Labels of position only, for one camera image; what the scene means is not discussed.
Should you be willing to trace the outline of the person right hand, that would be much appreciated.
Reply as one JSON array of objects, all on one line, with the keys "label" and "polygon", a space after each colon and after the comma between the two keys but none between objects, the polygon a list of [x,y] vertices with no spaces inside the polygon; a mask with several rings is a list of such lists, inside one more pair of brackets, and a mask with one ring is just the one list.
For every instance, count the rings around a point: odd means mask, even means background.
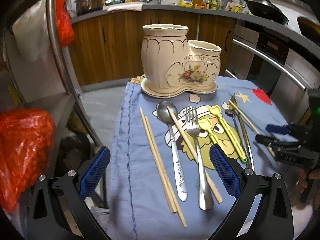
[{"label": "person right hand", "polygon": [[300,193],[308,187],[308,180],[319,180],[320,179],[320,169],[313,170],[312,172],[308,172],[304,169],[298,169],[298,184],[297,187]]}]

